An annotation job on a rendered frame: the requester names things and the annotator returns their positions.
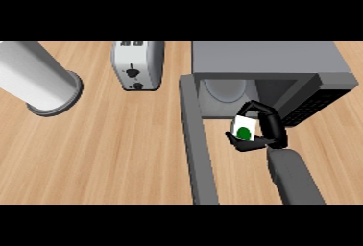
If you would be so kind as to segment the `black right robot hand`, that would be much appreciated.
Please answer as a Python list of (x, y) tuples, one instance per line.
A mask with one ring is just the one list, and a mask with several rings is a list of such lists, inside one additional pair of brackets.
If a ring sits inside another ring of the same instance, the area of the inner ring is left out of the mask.
[(277, 109), (251, 100), (243, 105), (237, 117), (244, 117), (250, 111), (259, 113), (263, 135), (254, 136), (251, 131), (243, 131), (237, 124), (232, 124), (232, 129), (226, 132), (231, 144), (241, 152), (265, 149), (268, 146), (284, 149), (288, 146), (288, 135)]

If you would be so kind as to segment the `silver toaster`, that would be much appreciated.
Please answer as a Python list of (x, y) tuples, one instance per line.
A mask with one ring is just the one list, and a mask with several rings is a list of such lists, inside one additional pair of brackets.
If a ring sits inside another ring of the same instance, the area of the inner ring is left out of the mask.
[(164, 75), (163, 41), (116, 41), (111, 63), (126, 91), (160, 89)]

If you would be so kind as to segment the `grey microwave door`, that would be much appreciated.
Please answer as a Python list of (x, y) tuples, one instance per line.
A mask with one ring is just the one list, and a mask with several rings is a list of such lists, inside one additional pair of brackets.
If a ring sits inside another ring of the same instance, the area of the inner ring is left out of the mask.
[(219, 196), (207, 148), (194, 75), (181, 76), (179, 89), (194, 204), (218, 205)]

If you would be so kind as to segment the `white milk carton green spot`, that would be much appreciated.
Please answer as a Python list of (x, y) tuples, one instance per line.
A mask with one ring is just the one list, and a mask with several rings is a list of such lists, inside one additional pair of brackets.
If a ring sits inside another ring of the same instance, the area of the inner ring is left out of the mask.
[(256, 136), (257, 120), (238, 115), (232, 122), (231, 132), (240, 140), (253, 141)]

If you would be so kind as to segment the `grey microwave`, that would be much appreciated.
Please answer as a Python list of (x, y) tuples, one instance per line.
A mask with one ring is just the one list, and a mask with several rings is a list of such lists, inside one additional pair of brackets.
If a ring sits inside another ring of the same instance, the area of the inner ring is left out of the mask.
[(192, 73), (206, 119), (232, 119), (256, 100), (278, 110), (288, 127), (358, 87), (331, 41), (195, 41)]

